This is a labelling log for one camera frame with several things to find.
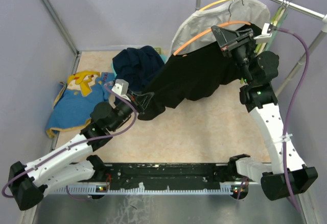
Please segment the mint green hanger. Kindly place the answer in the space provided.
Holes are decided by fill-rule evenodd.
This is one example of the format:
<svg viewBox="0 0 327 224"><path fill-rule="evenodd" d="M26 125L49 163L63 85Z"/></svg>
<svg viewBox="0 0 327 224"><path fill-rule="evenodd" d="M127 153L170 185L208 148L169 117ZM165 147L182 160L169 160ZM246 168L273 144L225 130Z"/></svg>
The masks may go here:
<svg viewBox="0 0 327 224"><path fill-rule="evenodd" d="M282 9L280 10L280 14L279 14L279 16L276 17L275 21L273 22L274 26L275 26L277 29L279 29L279 28L282 27L282 24L283 24L283 22L285 21L285 19L286 19L286 17L287 17L287 14L288 14L287 12L288 12L288 10L287 10L286 8L282 8ZM269 42L266 44L266 46L265 46L265 49L264 49L265 51L269 51L269 50L270 50L270 48L271 48L271 46L272 46L272 44L273 44L273 41L274 41L276 35L277 35L277 30L274 30L274 31L272 32L272 37L270 38L270 41L269 41Z"/></svg>

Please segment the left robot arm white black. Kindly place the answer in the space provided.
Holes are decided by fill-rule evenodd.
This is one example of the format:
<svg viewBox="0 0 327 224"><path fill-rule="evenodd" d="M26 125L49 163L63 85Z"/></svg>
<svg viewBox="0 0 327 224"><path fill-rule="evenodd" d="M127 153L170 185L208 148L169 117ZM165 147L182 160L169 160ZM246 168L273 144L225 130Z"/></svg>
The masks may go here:
<svg viewBox="0 0 327 224"><path fill-rule="evenodd" d="M91 112L91 122L63 146L29 163L20 161L10 166L7 184L2 195L15 199L19 210L26 211L38 205L49 193L74 182L106 177L106 168L100 157L93 155L118 132L129 118L137 119L147 108L153 92L137 94L128 90L120 96L116 107L108 102L98 103Z"/></svg>

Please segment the black t-shirt white trim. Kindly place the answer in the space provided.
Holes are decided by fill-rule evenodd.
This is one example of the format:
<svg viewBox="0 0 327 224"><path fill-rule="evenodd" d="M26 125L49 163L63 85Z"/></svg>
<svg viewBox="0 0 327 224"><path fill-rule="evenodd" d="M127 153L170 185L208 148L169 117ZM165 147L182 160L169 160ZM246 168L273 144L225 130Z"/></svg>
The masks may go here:
<svg viewBox="0 0 327 224"><path fill-rule="evenodd" d="M153 120L166 108L175 109L184 99L197 101L211 96L220 85L241 78L232 58L224 57L216 40L192 52L171 55L158 74L143 89L153 92L139 120Z"/></svg>

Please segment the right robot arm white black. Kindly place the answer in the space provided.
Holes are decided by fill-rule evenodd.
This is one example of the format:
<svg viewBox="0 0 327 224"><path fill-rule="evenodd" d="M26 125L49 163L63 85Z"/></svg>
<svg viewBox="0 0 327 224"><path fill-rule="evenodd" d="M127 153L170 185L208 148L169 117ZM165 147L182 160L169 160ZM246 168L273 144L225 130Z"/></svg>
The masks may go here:
<svg viewBox="0 0 327 224"><path fill-rule="evenodd" d="M259 36L252 29L241 31L212 27L222 54L232 58L245 85L240 89L240 102L258 125L268 150L271 165L249 155L231 157L228 175L234 181L247 177L262 187L271 200L288 198L306 192L318 177L315 167L308 167L287 132L289 118L282 119L271 81L278 76L279 56L271 51L255 53L256 43L271 37L276 27L267 23Z"/></svg>

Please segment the cream hanger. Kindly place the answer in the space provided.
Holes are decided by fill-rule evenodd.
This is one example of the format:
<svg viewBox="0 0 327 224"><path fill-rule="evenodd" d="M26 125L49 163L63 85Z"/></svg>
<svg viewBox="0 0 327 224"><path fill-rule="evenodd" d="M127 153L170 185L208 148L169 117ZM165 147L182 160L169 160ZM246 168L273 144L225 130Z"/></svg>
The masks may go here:
<svg viewBox="0 0 327 224"><path fill-rule="evenodd" d="M270 49L276 36L275 31L283 23L287 15L286 12L286 7L279 7L271 21L269 23L264 23L261 34L256 38L256 54L260 54L263 51L268 51Z"/></svg>

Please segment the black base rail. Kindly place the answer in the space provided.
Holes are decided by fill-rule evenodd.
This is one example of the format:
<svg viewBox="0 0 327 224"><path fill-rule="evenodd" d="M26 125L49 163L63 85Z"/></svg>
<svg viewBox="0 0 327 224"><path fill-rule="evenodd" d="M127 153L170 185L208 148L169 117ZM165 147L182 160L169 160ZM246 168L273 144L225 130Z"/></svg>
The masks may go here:
<svg viewBox="0 0 327 224"><path fill-rule="evenodd" d="M230 195L243 199L251 180L233 177L219 163L107 163L84 183L105 194Z"/></svg>

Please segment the metal clothes rack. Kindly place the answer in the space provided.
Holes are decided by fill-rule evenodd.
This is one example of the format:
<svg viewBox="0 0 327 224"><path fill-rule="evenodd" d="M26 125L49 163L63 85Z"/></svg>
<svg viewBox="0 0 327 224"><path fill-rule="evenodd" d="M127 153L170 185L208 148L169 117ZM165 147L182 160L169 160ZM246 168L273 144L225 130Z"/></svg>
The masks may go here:
<svg viewBox="0 0 327 224"><path fill-rule="evenodd" d="M323 41L323 39L326 37L326 14L318 13L314 10L310 10L306 7L300 6L296 3L293 3L292 0L270 0L272 2L280 4L285 9L290 8L297 12L300 12L302 14L305 14L307 16L314 17L316 19L319 19L323 22L323 26L318 33L318 35L315 37L315 39L312 41L312 43L309 46L309 52L312 54L314 50L316 50L317 46ZM195 10L200 10L201 0L196 0L195 3ZM289 82L295 77L295 75L298 73L300 68L304 66L305 63L305 54L297 61L297 63L294 65L292 70L289 72L289 74L286 76L282 84L278 87L276 90L276 95L279 96L281 92L284 90L284 88L289 84Z"/></svg>

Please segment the off-white t-shirt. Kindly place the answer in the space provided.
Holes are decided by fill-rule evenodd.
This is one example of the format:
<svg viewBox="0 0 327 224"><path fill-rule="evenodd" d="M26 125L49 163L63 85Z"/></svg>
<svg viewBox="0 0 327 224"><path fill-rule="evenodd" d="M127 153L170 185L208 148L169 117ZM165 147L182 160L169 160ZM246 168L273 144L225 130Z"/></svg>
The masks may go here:
<svg viewBox="0 0 327 224"><path fill-rule="evenodd" d="M178 28L170 46L172 55L191 38L226 22L249 22L262 28L269 22L268 7L258 0L224 0L221 5L191 14Z"/></svg>

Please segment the blue Pikachu t-shirt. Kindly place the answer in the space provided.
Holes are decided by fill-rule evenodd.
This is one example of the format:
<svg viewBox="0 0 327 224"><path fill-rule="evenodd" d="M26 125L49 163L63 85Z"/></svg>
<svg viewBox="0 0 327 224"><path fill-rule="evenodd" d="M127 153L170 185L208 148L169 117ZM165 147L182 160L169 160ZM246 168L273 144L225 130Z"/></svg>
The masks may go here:
<svg viewBox="0 0 327 224"><path fill-rule="evenodd" d="M95 106L108 101L109 92L104 84L114 81L114 78L115 75L110 72L81 71L61 82L62 89L55 98L45 129L48 137L86 127Z"/></svg>

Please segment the dark navy t-shirt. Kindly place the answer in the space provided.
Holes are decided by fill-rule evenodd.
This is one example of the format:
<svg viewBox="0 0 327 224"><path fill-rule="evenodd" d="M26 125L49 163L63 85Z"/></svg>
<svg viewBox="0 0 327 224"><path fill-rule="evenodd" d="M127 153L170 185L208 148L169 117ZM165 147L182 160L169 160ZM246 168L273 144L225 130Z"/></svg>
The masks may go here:
<svg viewBox="0 0 327 224"><path fill-rule="evenodd" d="M151 46L126 48L112 58L117 79L129 83L132 91L142 91L164 66L164 60Z"/></svg>

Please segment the teal t-shirt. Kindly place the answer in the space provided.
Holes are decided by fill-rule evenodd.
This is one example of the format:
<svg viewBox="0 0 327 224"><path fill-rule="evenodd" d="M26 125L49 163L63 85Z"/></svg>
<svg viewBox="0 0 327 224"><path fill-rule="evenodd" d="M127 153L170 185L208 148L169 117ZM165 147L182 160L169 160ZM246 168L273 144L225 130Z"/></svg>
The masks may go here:
<svg viewBox="0 0 327 224"><path fill-rule="evenodd" d="M111 68L112 68L112 72L113 72L113 74L114 74L114 77L116 78L116 77L117 77L117 72L116 72L116 70L115 70L115 68L114 68L114 64L113 64L113 62L111 63Z"/></svg>

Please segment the orange hanger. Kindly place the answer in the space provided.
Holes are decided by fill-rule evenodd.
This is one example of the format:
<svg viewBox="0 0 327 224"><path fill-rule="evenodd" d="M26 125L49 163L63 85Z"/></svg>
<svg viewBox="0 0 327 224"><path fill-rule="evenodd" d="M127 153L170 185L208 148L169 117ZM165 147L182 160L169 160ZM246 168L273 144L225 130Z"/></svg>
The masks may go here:
<svg viewBox="0 0 327 224"><path fill-rule="evenodd" d="M218 25L218 27L226 27L229 25L233 25L233 24L245 24L245 25L250 25L249 22L246 21L230 21L231 19L231 11L230 11L230 6L232 5L232 3L236 2L237 0L231 0L231 3L228 6L228 12L229 12L229 19L227 22L221 23ZM190 40L188 40L186 43L184 43L181 47L179 47L174 53L173 56L176 56L177 54L179 54L184 48L186 48L188 45L190 45L191 43L193 43L194 41L196 41L197 39L203 37L204 35L208 34L209 32L211 32L211 28L197 34L195 37L191 38Z"/></svg>

